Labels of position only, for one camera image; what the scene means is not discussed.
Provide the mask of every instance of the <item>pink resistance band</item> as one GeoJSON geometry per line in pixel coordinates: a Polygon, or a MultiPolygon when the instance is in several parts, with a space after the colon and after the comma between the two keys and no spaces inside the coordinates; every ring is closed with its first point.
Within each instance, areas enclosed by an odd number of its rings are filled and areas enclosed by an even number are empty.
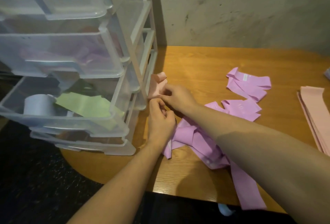
{"type": "Polygon", "coordinates": [[[330,156],[330,113],[323,101],[324,88],[301,87],[298,99],[319,151],[330,156]]]}

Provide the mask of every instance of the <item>wood grain surface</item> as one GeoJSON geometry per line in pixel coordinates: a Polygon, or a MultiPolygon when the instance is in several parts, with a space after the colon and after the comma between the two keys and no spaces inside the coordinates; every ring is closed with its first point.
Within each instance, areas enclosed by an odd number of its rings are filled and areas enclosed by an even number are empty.
{"type": "MultiPolygon", "coordinates": [[[[189,88],[199,103],[243,99],[226,89],[226,74],[239,71],[270,76],[271,90],[259,102],[257,123],[289,134],[316,148],[315,141],[297,98],[300,86],[325,88],[330,106],[330,81],[323,72],[330,58],[299,50],[240,49],[220,47],[167,47],[159,50],[155,73],[164,71],[171,84],[189,88]]],[[[148,110],[140,112],[133,145],[137,152],[147,136],[148,110]]],[[[133,156],[106,156],[102,153],[61,150],[64,158],[80,174],[106,183],[133,156]]],[[[147,190],[193,199],[239,205],[229,169],[210,170],[188,147],[173,150],[172,158],[159,158],[147,190]]],[[[259,191],[269,211],[284,210],[262,189],[259,191]]]]}

